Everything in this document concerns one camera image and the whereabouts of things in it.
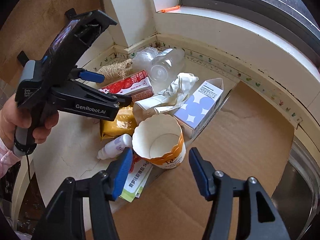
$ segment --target device screen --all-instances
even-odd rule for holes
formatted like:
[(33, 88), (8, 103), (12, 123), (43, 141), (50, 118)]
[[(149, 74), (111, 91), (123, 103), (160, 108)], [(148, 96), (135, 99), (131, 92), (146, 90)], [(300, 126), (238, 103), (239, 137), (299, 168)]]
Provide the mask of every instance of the device screen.
[(50, 47), (53, 49), (54, 52), (57, 51), (60, 44), (63, 42), (65, 37), (71, 32), (71, 30), (77, 25), (79, 22), (79, 19), (72, 20), (68, 23), (68, 25), (58, 34), (58, 36), (54, 39), (54, 41), (51, 43)]

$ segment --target human hand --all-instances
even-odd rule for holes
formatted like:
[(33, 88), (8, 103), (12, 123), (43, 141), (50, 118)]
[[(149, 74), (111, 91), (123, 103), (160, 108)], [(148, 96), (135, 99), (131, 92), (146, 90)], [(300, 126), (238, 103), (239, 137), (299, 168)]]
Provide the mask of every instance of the human hand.
[[(21, 128), (29, 128), (31, 126), (30, 111), (27, 109), (18, 109), (14, 97), (15, 94), (7, 100), (3, 109), (0, 111), (0, 138), (9, 150), (13, 150), (16, 126)], [(56, 112), (45, 120), (44, 126), (34, 129), (32, 135), (35, 143), (44, 143), (51, 132), (51, 128), (57, 125), (58, 120), (59, 113)]]

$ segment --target paper cup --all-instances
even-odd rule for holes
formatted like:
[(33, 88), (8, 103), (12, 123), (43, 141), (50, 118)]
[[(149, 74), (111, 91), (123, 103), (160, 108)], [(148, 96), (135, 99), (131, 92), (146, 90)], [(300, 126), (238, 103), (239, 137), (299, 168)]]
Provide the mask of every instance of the paper cup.
[(177, 167), (186, 155), (180, 125), (168, 114), (156, 114), (142, 121), (132, 136), (134, 151), (162, 169)]

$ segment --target crumpled paper bag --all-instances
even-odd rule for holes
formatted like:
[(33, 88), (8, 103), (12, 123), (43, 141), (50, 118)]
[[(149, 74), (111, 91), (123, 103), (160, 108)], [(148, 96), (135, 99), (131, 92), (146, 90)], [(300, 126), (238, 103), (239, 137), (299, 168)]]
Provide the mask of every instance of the crumpled paper bag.
[(154, 114), (165, 113), (180, 108), (187, 100), (187, 95), (199, 80), (191, 73), (179, 73), (178, 78), (158, 95), (136, 101), (133, 104), (133, 115), (137, 124)]

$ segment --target white plastic bottle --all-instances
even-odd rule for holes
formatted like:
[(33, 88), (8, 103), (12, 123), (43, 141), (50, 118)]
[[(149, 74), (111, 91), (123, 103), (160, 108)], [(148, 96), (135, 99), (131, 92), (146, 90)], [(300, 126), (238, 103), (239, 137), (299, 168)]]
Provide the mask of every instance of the white plastic bottle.
[(119, 156), (124, 148), (132, 148), (132, 137), (129, 134), (123, 134), (111, 142), (108, 142), (100, 151), (98, 151), (98, 159), (109, 159)]
[(147, 70), (152, 87), (157, 93), (167, 89), (184, 67), (184, 51), (182, 49), (166, 49), (159, 53)]

